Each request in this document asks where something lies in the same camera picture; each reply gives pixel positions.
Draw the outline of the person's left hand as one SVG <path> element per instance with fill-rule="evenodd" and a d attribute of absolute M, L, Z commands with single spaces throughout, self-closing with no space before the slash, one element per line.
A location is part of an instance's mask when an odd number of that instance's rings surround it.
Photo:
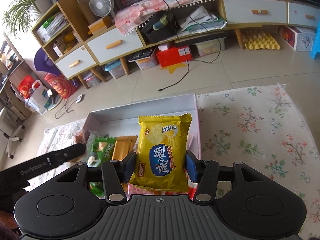
<path fill-rule="evenodd" d="M 17 228 L 17 224 L 12 214 L 1 211 L 1 240 L 18 240 L 20 239 L 19 233 L 13 230 Z"/>

